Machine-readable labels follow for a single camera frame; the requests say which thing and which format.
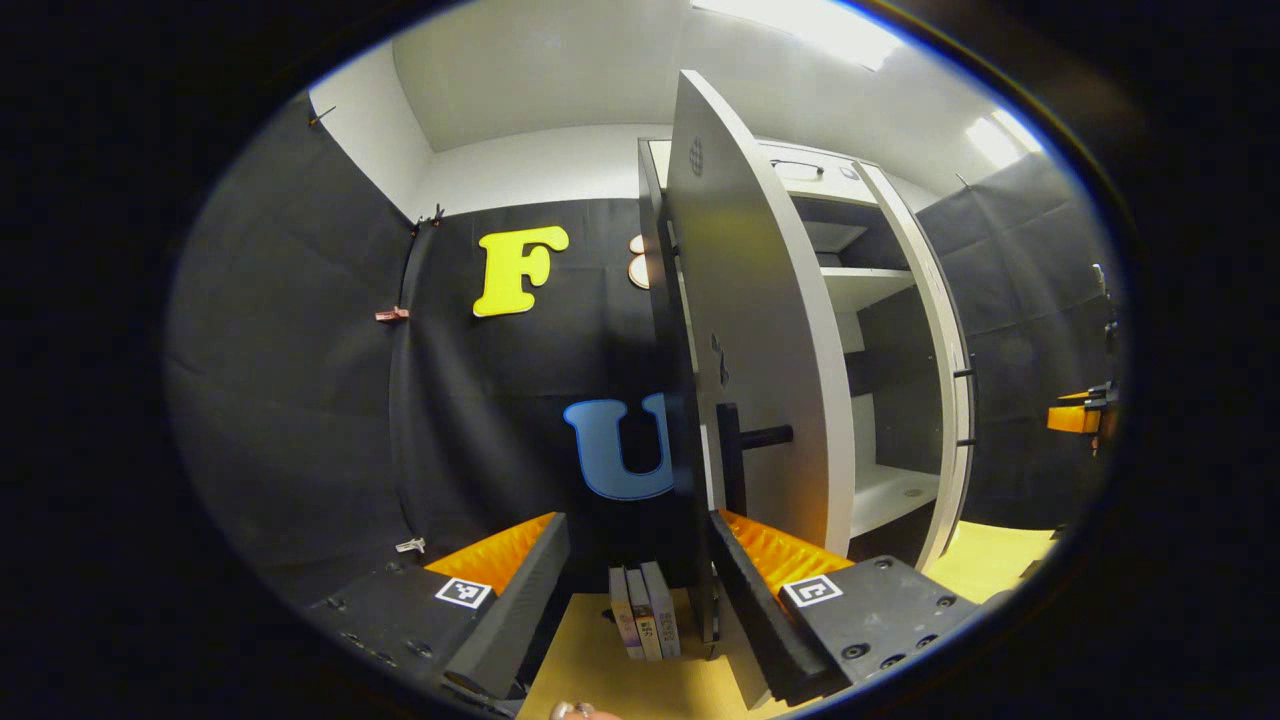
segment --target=tan floor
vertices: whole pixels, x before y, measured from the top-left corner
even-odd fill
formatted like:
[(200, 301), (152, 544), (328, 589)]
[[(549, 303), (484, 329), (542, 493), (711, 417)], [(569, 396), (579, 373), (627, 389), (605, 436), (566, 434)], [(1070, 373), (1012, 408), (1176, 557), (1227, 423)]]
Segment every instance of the tan floor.
[(1016, 530), (960, 521), (946, 555), (925, 573), (972, 602), (1020, 583), (1027, 568), (1053, 547), (1053, 530)]
[(746, 710), (728, 660), (698, 659), (701, 642), (694, 630), (689, 594), (682, 588), (671, 594), (681, 630), (681, 656), (659, 662), (627, 657), (617, 626), (600, 616), (609, 607), (609, 596), (570, 598), (517, 720), (545, 720), (559, 701), (590, 702), (623, 720), (762, 720), (795, 710), (774, 700)]
[[(961, 521), (947, 553), (927, 575), (973, 602), (1015, 587), (1032, 561), (1053, 546), (1053, 530), (1015, 530)], [(712, 717), (763, 720), (788, 712), (771, 700), (746, 710), (728, 660), (704, 661), (689, 594), (673, 589), (681, 629), (678, 659), (631, 660), (613, 623), (602, 618), (607, 594), (575, 594), (517, 720), (545, 720), (559, 701), (590, 702), (623, 720)]]

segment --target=white ceiling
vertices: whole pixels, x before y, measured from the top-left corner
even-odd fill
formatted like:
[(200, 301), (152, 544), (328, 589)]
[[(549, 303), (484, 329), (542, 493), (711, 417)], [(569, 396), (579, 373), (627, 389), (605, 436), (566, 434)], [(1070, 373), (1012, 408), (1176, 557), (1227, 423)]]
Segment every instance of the white ceiling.
[(700, 72), (756, 136), (882, 164), (938, 195), (996, 168), (965, 136), (995, 108), (932, 53), (878, 72), (689, 0), (481, 0), (393, 41), (435, 151), (540, 129), (666, 123), (677, 73)]

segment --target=orange object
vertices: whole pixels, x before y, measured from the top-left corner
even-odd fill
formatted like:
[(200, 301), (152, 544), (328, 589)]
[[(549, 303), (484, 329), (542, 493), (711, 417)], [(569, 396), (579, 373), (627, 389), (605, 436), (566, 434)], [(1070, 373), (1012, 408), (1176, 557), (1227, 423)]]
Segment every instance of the orange object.
[(1048, 409), (1048, 429), (1064, 433), (1096, 433), (1102, 420), (1101, 410), (1088, 410), (1083, 405)]
[(493, 592), (500, 596), (554, 515), (548, 512), (507, 528), (425, 568), (460, 580), (493, 585)]
[[(769, 585), (774, 600), (778, 600), (778, 592), (786, 583), (835, 573), (854, 565), (847, 557), (827, 552), (813, 543), (763, 523), (756, 523), (724, 509), (721, 509), (719, 514), (721, 518), (724, 518), (728, 528), (733, 530), (739, 544), (746, 550), (751, 565), (764, 578), (764, 584)], [(782, 605), (781, 600), (778, 600), (778, 605)]]

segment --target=white wall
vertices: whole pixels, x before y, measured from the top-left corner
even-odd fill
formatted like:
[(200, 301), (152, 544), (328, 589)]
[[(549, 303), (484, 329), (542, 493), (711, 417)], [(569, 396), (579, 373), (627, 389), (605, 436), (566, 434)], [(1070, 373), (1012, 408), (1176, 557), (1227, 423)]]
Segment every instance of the white wall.
[(416, 220), (417, 188), (431, 160), (431, 145), (404, 97), (392, 44), (384, 42), (329, 73), (311, 90), (320, 123), (410, 220)]
[(913, 213), (919, 213), (938, 200), (942, 200), (938, 197), (938, 193), (932, 190), (925, 190), (914, 182), (905, 181), (888, 170), (884, 170), (884, 174), (888, 177), (890, 183), (893, 184), (893, 190), (896, 190), (899, 196), (902, 197), (902, 202), (906, 202), (906, 206), (910, 208)]
[(436, 152), (413, 218), (435, 204), (457, 215), (507, 205), (640, 197), (636, 138), (671, 137), (671, 126), (616, 124), (529, 132)]
[[(846, 45), (856, 42), (850, 37)], [(394, 40), (433, 147), (572, 126), (669, 123), (696, 69), (755, 136), (867, 158), (946, 195), (991, 164), (966, 136), (996, 97), (908, 42), (872, 72), (810, 42), (689, 0), (484, 0)]]

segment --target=metal bracket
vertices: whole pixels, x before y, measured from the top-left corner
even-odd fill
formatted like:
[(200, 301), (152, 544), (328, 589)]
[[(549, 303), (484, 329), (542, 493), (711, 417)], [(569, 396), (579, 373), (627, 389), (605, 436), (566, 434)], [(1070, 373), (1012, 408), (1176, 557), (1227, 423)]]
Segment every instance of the metal bracket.
[(320, 630), (369, 665), (419, 692), (435, 692), (445, 664), (497, 603), (435, 600), (454, 579), (413, 564), (388, 562), (305, 612)]
[(844, 687), (844, 678), (817, 639), (778, 606), (724, 518), (712, 511), (708, 519), (717, 575), (773, 697), (795, 706)]
[(851, 685), (922, 655), (978, 609), (887, 555), (787, 583), (780, 600)]

